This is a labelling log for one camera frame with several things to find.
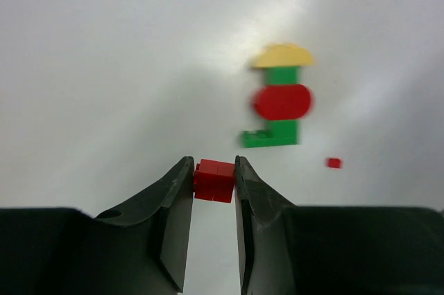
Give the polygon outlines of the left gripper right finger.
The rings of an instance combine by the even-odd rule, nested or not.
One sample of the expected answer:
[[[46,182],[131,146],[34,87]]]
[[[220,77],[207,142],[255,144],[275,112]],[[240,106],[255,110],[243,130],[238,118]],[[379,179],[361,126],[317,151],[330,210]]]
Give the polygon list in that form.
[[[443,215],[298,206],[235,160],[242,294],[442,294]]]

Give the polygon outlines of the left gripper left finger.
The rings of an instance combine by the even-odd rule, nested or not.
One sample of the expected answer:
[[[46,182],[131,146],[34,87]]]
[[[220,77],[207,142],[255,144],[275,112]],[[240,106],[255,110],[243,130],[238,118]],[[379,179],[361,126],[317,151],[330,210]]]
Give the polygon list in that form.
[[[194,161],[91,217],[73,208],[1,210],[2,294],[179,294]]]

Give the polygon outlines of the small red lego brick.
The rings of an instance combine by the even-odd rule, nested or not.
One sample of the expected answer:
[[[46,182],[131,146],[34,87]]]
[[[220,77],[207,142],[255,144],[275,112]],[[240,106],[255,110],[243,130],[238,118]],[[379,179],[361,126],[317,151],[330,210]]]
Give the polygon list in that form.
[[[202,159],[194,172],[194,198],[231,203],[235,181],[234,163]]]

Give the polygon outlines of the small red lego piece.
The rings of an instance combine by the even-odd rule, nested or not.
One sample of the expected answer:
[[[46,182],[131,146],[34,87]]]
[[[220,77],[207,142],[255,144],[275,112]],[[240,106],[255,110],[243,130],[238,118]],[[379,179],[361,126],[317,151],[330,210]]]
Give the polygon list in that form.
[[[340,159],[340,158],[327,158],[325,164],[329,168],[340,169],[340,168],[342,168],[342,159]]]

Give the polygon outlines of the green L-shaped lego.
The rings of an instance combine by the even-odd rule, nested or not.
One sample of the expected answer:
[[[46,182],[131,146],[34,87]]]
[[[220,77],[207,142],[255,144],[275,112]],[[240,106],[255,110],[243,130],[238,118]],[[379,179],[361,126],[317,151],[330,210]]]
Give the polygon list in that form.
[[[265,129],[244,131],[240,140],[244,148],[297,145],[298,131],[298,120],[267,121]]]

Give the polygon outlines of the red round lego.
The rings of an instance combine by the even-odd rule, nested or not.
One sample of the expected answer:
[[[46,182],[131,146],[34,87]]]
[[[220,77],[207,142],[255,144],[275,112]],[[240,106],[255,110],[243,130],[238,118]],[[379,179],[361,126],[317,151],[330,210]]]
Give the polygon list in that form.
[[[268,121],[302,118],[310,112],[313,103],[311,90],[301,84],[266,85],[252,100],[255,112]]]

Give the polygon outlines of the green square lego brick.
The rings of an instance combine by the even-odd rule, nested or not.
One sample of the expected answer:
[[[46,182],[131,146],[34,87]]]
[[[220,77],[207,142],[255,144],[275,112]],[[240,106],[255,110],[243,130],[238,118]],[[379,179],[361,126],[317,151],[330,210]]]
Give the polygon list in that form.
[[[267,85],[299,84],[301,66],[269,67],[266,69],[265,83]]]

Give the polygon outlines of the pale yellow curved lego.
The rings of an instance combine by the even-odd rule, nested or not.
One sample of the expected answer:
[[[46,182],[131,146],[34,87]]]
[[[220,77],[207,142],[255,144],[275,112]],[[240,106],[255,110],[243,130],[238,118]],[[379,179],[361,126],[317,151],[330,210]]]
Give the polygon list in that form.
[[[252,61],[254,68],[297,67],[313,65],[313,55],[303,47],[294,44],[272,44],[267,46]]]

